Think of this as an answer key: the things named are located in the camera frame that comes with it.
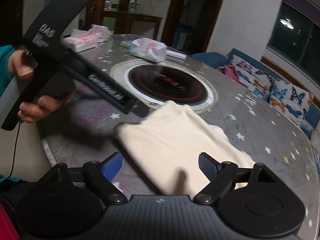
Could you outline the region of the teal sleeve left forearm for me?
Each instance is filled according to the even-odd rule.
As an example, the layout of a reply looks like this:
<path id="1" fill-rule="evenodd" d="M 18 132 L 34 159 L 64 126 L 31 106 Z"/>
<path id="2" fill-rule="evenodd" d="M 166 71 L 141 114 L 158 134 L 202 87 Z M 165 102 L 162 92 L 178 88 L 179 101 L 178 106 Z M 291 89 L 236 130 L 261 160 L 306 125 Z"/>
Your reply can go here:
<path id="1" fill-rule="evenodd" d="M 15 51 L 12 45 L 0 47 L 0 96 L 2 96 L 12 80 L 13 76 L 8 71 L 8 60 Z"/>

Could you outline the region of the person's left hand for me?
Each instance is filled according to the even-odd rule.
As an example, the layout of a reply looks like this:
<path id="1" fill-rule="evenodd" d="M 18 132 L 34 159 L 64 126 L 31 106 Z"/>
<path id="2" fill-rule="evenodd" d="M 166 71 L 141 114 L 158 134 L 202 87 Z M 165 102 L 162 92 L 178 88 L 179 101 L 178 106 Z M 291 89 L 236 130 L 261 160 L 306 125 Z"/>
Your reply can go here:
<path id="1" fill-rule="evenodd" d="M 8 59 L 8 72 L 16 74 L 20 79 L 30 78 L 36 67 L 36 62 L 29 57 L 23 50 L 17 50 Z M 73 98 L 74 92 L 65 94 L 60 98 L 52 98 L 43 95 L 37 103 L 23 102 L 19 107 L 18 117 L 27 123 L 34 123 L 47 117 L 50 113 L 58 110 L 64 103 L 69 103 Z"/>

